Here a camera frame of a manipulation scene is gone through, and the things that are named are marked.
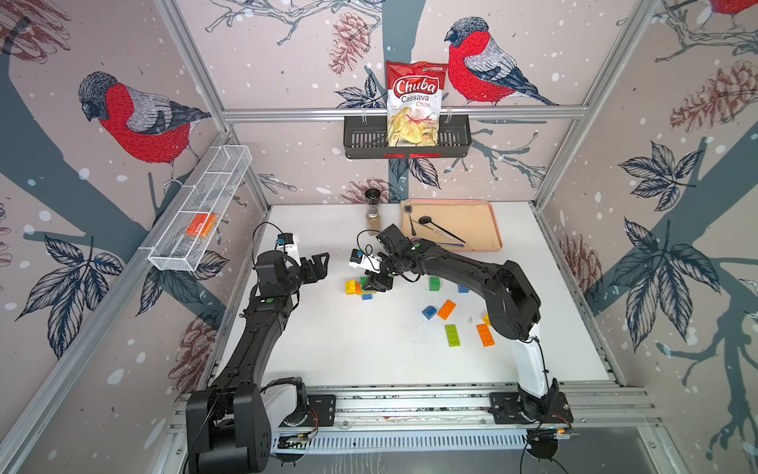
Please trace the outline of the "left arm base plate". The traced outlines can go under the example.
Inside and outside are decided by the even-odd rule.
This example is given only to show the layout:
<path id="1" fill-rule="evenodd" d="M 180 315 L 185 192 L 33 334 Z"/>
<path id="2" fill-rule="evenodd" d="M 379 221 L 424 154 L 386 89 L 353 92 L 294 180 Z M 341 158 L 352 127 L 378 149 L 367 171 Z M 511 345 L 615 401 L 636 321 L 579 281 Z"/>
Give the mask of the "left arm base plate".
<path id="1" fill-rule="evenodd" d="M 308 395 L 305 411 L 287 416 L 280 428 L 330 428 L 335 424 L 337 397 L 335 395 Z"/>

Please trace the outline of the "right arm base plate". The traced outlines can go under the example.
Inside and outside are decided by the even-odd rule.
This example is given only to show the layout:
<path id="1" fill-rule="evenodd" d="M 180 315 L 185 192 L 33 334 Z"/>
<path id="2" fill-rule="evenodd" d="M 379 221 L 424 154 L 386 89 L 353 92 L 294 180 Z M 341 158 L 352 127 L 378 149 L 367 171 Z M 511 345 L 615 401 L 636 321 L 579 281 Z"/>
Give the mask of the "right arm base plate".
<path id="1" fill-rule="evenodd" d="M 574 422 L 568 399 L 561 391 L 542 399 L 520 392 L 489 394 L 490 408 L 497 425 L 565 424 Z"/>

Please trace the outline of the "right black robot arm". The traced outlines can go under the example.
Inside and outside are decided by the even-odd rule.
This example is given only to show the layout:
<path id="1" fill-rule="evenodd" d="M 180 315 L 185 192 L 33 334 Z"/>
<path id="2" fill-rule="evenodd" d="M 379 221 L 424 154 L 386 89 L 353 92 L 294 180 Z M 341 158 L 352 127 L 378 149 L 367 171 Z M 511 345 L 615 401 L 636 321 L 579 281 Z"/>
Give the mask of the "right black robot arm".
<path id="1" fill-rule="evenodd" d="M 464 286 L 485 300 L 493 331 L 512 343 L 523 423 L 545 422 L 559 394 L 550 379 L 539 337 L 541 300 L 521 266 L 513 261 L 494 264 L 451 252 L 422 238 L 409 238 L 394 224 L 371 232 L 384 250 L 372 255 L 358 245 L 349 266 L 365 270 L 365 290 L 388 292 L 394 278 L 430 276 Z"/>

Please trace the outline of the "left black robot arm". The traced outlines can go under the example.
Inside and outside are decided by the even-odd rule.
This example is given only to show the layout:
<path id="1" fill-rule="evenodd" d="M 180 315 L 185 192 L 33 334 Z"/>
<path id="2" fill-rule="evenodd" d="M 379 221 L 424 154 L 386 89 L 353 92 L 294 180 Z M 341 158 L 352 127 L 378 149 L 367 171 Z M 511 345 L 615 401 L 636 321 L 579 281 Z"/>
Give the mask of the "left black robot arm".
<path id="1" fill-rule="evenodd" d="M 299 377 L 264 383 L 270 354 L 299 303 L 299 290 L 328 274 L 330 256 L 294 260 L 280 250 L 258 256 L 258 282 L 243 313 L 245 329 L 231 359 L 209 387 L 186 405 L 185 473 L 261 473 L 270 459 L 274 431 L 315 422 Z"/>

